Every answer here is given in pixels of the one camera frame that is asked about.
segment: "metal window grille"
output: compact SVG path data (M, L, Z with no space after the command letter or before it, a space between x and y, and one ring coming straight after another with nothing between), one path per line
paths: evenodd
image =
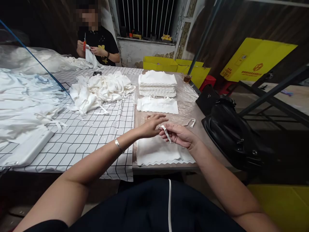
M127 34L135 30L143 37L161 40L171 34L178 0L118 0L119 26Z

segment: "black t-shirt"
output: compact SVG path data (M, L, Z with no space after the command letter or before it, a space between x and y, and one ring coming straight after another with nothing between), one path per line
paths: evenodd
M84 42L85 33L86 43L89 46L103 48L112 54L119 53L113 35L104 27L101 26L98 31L89 31L88 27L80 27L80 30L78 31L78 39L82 42ZM103 65L116 66L114 62L106 57L96 56L96 58L99 63Z
M49 220L34 225L25 232L168 232L168 205L169 180L153 179L100 203L71 227L60 220ZM171 184L171 225L173 232L245 231L200 192L173 180Z

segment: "grid tablecloth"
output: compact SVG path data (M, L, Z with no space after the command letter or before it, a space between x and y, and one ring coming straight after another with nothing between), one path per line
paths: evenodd
M103 75L115 71L138 75L142 73L143 69L108 66L100 71ZM76 83L76 76L92 76L93 72L93 69L63 71L55 73L54 76L60 83L65 82L66 84L63 86L68 88L71 84ZM61 104L65 109L55 120L60 120L69 127L58 132L57 126L47 126L55 134L35 160L26 167L17 167L11 170L37 173L64 172L91 152L134 128L134 93L128 95L124 101L115 102L112 105L106 104L109 105L108 108L105 107L109 115L95 115L94 112L101 112L101 108L98 107L89 111L83 120L79 113L72 113L66 108L66 104L74 104L70 96L64 97ZM17 146L16 143L9 143L1 148L0 161L12 154ZM131 145L101 178L133 181L132 151L133 146Z

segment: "red scissors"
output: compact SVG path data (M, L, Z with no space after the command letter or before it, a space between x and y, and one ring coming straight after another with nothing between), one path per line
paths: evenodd
M84 52L86 51L86 32L85 32L85 38L84 38Z

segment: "smartphone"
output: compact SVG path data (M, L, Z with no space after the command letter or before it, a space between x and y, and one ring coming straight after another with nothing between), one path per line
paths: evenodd
M102 75L102 72L93 72L93 76L98 75L98 74Z

